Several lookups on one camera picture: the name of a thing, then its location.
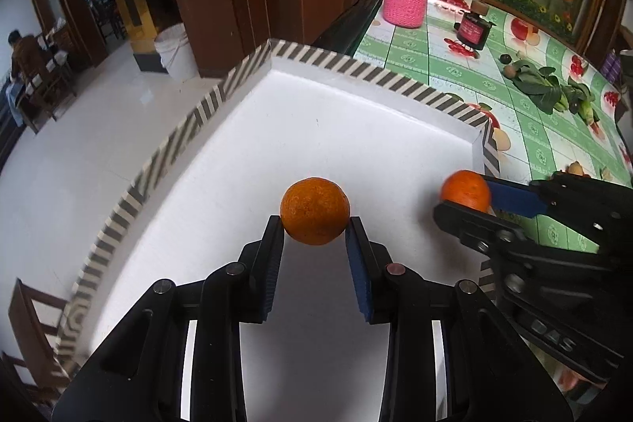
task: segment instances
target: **table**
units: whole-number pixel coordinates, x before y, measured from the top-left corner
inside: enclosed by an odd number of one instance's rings
[[[347,56],[270,45],[274,58],[256,72],[252,63],[261,53],[241,64],[146,164],[99,234],[71,313],[64,311],[63,334],[75,321],[83,330],[58,351],[73,345],[89,355],[156,280],[195,282],[234,261],[279,212],[286,188],[309,176],[341,185],[368,236],[395,261],[445,284],[478,279],[483,256],[442,233],[432,209],[455,170],[498,173],[486,116]],[[194,126],[198,119],[204,123]],[[190,143],[179,153],[176,142]],[[125,240],[124,216],[134,223]],[[358,311],[342,235],[323,247],[287,237],[269,320],[242,327],[251,416],[349,422],[377,416],[388,333],[388,326],[365,324]]]
[[[499,152],[502,179],[527,184],[548,178],[555,170],[565,170],[578,161],[592,178],[608,178],[631,187],[631,160],[616,129],[615,102],[619,92],[591,65],[581,74],[572,72],[575,53],[548,34],[538,32],[539,42],[530,45],[513,34],[513,15],[490,7],[487,20],[491,29],[479,59],[451,51],[445,39],[457,40],[454,24],[460,12],[446,9],[442,0],[428,0],[425,21],[420,29],[397,28],[377,13],[363,36],[354,58],[402,73],[438,90],[459,96],[464,102],[490,108],[511,147]],[[470,6],[472,0],[463,0]],[[503,77],[499,56],[521,53],[538,67],[554,67],[555,75],[589,86],[596,96],[593,109],[600,117],[602,131],[596,134],[570,112],[552,115],[540,112],[528,96]],[[568,227],[545,216],[526,219],[509,216],[520,223],[526,234],[542,245],[595,252],[597,245]]]

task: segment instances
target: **floor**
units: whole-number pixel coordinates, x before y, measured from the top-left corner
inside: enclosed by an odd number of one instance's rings
[[[121,193],[216,83],[139,72],[126,43],[83,73],[56,123],[25,130],[0,174],[0,350],[20,355],[7,316],[16,277],[69,298]]]

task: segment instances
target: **green tablecloth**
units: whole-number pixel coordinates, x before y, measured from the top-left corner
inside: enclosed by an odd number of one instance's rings
[[[469,6],[471,0],[464,0]],[[461,14],[429,0],[426,18],[420,29],[397,28],[382,18],[382,10],[363,36],[354,58],[399,72],[440,91],[453,93],[464,102],[485,104],[508,135],[511,147],[499,152],[502,179],[527,184],[548,178],[555,170],[565,170],[579,162],[592,178],[608,178],[631,187],[631,162],[616,130],[613,115],[614,92],[619,93],[591,65],[581,74],[572,74],[575,53],[553,37],[539,31],[528,44],[512,33],[514,16],[491,7],[486,17],[496,24],[478,59],[451,51],[445,39],[457,40],[454,23]],[[570,112],[540,112],[533,102],[505,79],[499,56],[517,53],[539,67],[556,69],[566,82],[571,76],[585,83],[595,94],[594,110],[602,131],[596,134],[579,115]],[[545,216],[529,220],[515,217],[526,234],[540,244],[595,252],[597,246]]]

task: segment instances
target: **white plastic bucket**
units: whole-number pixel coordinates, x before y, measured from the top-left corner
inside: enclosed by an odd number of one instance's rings
[[[161,32],[154,40],[160,61],[173,79],[187,81],[197,75],[194,53],[184,24],[176,24]]]

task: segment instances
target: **brown cabinet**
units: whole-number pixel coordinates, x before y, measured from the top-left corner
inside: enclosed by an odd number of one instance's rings
[[[177,0],[202,76],[220,76],[268,38],[312,44],[357,0]]]
[[[200,75],[217,78],[244,56],[233,0],[177,0]]]

